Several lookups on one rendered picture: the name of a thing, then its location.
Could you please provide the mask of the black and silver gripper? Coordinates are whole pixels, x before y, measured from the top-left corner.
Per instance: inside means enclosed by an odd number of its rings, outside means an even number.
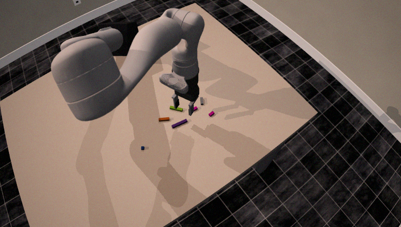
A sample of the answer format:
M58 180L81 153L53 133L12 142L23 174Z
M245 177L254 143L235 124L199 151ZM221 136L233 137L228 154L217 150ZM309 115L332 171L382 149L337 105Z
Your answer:
M159 76L159 81L165 86L174 90L172 99L174 108L179 106L178 96L189 100L189 115L194 112L194 103L199 97L200 89L198 60L189 67L179 67L172 61L172 73L163 73Z

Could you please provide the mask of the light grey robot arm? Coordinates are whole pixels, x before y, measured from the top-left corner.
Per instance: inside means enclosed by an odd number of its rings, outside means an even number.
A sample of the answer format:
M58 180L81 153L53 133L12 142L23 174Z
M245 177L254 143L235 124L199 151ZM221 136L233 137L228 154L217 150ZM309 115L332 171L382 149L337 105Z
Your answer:
M51 72L74 116L95 120L115 109L170 50L175 65L192 66L204 26L198 13L167 9L136 34L120 70L112 52L122 46L123 36L117 29L102 28L63 42Z

